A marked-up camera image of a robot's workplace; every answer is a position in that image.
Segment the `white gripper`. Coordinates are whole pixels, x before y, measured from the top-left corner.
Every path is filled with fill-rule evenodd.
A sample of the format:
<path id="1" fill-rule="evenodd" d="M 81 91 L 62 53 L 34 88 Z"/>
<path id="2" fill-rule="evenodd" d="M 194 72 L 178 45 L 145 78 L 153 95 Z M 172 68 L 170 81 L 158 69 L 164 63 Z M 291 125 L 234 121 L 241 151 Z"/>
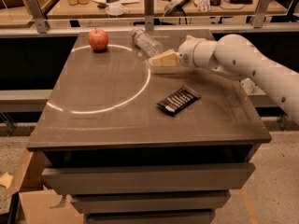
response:
<path id="1" fill-rule="evenodd" d="M 194 67 L 193 54 L 200 40 L 191 35 L 187 35 L 185 41 L 178 47 L 178 55 L 173 49 L 166 50 L 158 56 L 149 59 L 149 64 L 154 67 L 178 66 L 182 65 Z"/>

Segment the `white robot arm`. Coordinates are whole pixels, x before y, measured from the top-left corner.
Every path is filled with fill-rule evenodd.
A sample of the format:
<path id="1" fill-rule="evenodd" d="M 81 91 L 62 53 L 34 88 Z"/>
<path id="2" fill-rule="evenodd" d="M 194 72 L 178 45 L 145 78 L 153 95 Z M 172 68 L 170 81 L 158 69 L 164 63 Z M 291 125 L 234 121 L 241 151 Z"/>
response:
<path id="1" fill-rule="evenodd" d="M 178 51 L 156 55 L 149 65 L 200 67 L 230 79 L 248 78 L 299 123 L 299 73 L 267 58 L 241 35 L 226 35 L 218 41 L 188 35 Z"/>

